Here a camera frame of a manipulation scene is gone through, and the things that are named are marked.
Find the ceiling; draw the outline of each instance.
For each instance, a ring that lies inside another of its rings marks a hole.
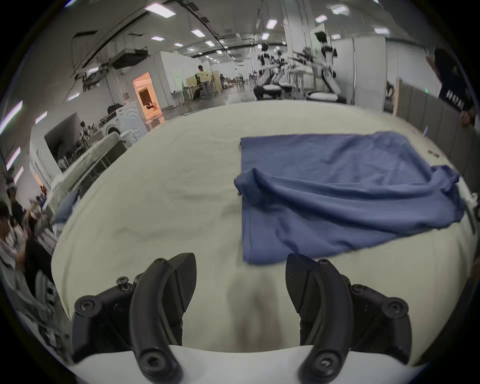
[[[159,3],[166,4],[166,7],[175,12],[175,15],[164,18],[151,12],[147,13],[147,16],[112,40],[106,48],[109,58],[123,48],[147,47],[150,54],[167,51],[198,57],[199,53],[202,53],[202,56],[208,54],[219,61],[230,60],[227,54],[216,53],[217,49],[222,48],[221,45],[194,14],[174,0],[159,1]],[[136,11],[131,13],[130,19],[145,13],[144,8],[139,7],[139,4],[136,4]],[[196,15],[208,19],[208,25],[212,32],[223,39],[232,55],[238,58],[247,57],[248,49],[235,50],[234,47],[247,44],[256,46],[261,41],[260,36],[263,32],[270,34],[267,40],[269,43],[280,44],[286,40],[282,25],[282,0],[194,0],[194,4],[198,8]],[[374,28],[382,27],[389,29],[391,37],[412,40],[402,28],[396,25],[381,4],[373,0],[343,0],[339,2],[310,0],[310,4],[313,18],[321,14],[327,16],[324,25],[328,35],[340,34],[342,37],[348,37],[374,33]],[[334,14],[331,9],[338,5],[347,6],[348,12]],[[265,27],[269,19],[278,20],[272,30],[267,30]],[[127,20],[128,18],[123,19],[122,24],[125,24]],[[194,29],[202,31],[205,37],[193,34],[191,31]],[[162,37],[164,40],[152,40],[151,38],[154,36]],[[208,40],[212,41],[215,46],[208,46],[205,43]],[[182,47],[175,46],[175,43],[182,44]]]

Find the wrinkled cloth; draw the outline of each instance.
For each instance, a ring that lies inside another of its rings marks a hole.
[[[283,261],[372,247],[460,221],[448,166],[430,167],[394,132],[241,139],[243,259]]]

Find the man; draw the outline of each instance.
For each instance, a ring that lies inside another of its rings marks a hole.
[[[460,123],[462,125],[473,124],[477,110],[458,64],[442,48],[437,48],[433,57],[427,57],[427,62],[442,82],[442,89],[438,98],[460,112]]]
[[[12,216],[23,229],[25,210],[16,199],[17,190],[15,187],[7,189],[7,195],[10,199],[10,205],[12,206]]]
[[[202,85],[202,89],[204,90],[205,99],[209,100],[212,98],[212,94],[210,93],[210,74],[207,71],[204,71],[203,66],[198,66],[198,78],[200,79],[200,84]]]

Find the white tablecloth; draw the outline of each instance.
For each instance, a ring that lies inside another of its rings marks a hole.
[[[119,276],[133,280],[158,257],[193,252],[197,287],[183,318],[184,346],[246,352],[298,345],[300,318],[285,286],[285,264],[242,261],[241,198],[233,185],[240,138],[386,130],[406,136],[431,165],[448,164],[427,153],[439,150],[407,122],[333,103],[242,103],[157,127],[98,178],[62,233],[52,272],[66,312]],[[451,314],[476,240],[465,215],[449,228],[330,260],[352,284],[407,301],[414,362]]]

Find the person's hand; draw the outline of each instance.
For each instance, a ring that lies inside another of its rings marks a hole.
[[[471,120],[470,120],[470,115],[468,114],[468,111],[461,111],[460,112],[460,124],[463,126],[470,125]]]

